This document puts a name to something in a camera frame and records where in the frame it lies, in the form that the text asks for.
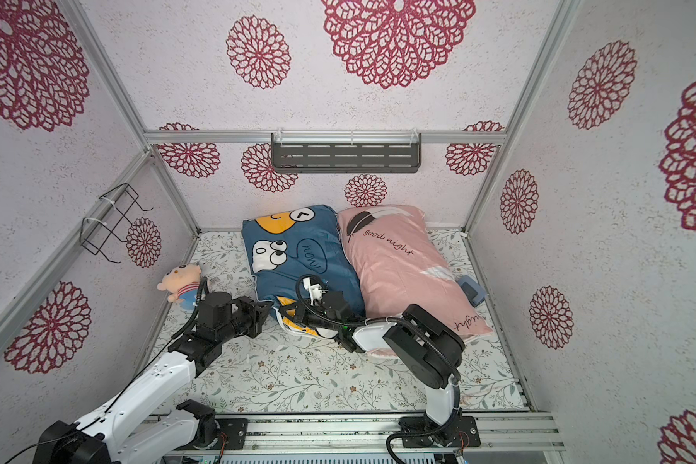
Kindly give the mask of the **blue cartoon pillow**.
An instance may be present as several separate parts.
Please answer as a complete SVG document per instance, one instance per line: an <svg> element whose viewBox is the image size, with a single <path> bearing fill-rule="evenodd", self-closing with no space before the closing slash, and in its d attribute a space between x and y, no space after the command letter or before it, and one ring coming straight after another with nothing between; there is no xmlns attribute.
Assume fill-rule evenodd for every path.
<svg viewBox="0 0 696 464"><path fill-rule="evenodd" d="M327 205L245 220L242 234L255 277L259 301L273 303L272 315L290 334L328 338L328 329L315 331L280 315L280 309L297 302L299 277L315 275L330 290L343 294L357 317L365 316L358 276L346 258L339 233L338 213Z"/></svg>

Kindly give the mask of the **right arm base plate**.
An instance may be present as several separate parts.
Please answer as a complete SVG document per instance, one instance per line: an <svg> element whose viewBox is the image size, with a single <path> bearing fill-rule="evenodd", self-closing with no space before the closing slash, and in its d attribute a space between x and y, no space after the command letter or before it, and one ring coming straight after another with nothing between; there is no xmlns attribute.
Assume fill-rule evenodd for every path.
<svg viewBox="0 0 696 464"><path fill-rule="evenodd" d="M399 421L400 431L404 433L401 438L402 446L408 449L419 448L479 448L481 436L477 422L472 416L462 415L452 424L433 435L423 437L407 437L407 434L421 433L438 427L426 417L403 417Z"/></svg>

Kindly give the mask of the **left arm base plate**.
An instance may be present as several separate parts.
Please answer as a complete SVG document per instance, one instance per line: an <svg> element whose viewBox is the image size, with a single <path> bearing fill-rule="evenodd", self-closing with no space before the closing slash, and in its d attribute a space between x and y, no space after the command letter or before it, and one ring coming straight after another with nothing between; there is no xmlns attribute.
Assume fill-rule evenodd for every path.
<svg viewBox="0 0 696 464"><path fill-rule="evenodd" d="M210 450L243 450L248 428L247 419L218 418L215 428L216 441L210 446Z"/></svg>

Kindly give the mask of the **pink good night pillow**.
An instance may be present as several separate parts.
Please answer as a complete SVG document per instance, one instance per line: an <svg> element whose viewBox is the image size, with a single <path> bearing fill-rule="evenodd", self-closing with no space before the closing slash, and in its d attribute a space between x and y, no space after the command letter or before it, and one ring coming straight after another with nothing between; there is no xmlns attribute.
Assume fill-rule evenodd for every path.
<svg viewBox="0 0 696 464"><path fill-rule="evenodd" d="M347 209L338 213L338 227L368 318L398 316L419 305L466 343L493 333L431 243L422 210L402 205Z"/></svg>

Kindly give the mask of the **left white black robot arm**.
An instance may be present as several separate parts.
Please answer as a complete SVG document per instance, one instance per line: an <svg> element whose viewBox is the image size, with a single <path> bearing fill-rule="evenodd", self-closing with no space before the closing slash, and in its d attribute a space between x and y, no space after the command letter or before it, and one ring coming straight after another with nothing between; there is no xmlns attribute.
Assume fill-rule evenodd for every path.
<svg viewBox="0 0 696 464"><path fill-rule="evenodd" d="M216 411L194 400L163 420L138 427L170 396L191 384L235 338L256 338L270 302L226 292L198 297L189 320L117 396L73 423L57 421L31 446L36 463L154 463L183 446L206 450L222 440Z"/></svg>

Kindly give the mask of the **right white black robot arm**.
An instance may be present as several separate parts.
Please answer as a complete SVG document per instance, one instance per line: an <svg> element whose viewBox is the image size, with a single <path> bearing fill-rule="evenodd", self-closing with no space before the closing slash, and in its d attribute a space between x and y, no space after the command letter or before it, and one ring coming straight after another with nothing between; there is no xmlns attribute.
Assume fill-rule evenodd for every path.
<svg viewBox="0 0 696 464"><path fill-rule="evenodd" d="M400 441L405 448L452 446L464 439L458 367L465 349L461 338L419 305L398 316L359 319L343 294L319 284L309 297L296 291L296 301L280 315L315 332L331 332L348 352L368 354L389 350L425 385L426 406L421 418L405 417L399 431L386 439L388 452Z"/></svg>

